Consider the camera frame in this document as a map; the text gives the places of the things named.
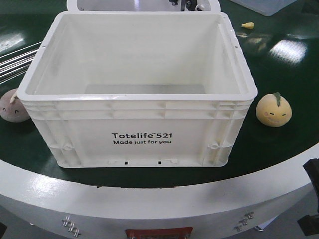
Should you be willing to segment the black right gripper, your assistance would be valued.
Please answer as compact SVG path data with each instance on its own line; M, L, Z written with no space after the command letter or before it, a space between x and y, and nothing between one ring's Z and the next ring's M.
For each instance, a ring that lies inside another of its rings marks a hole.
M319 159L310 159L303 165L316 192L319 191Z

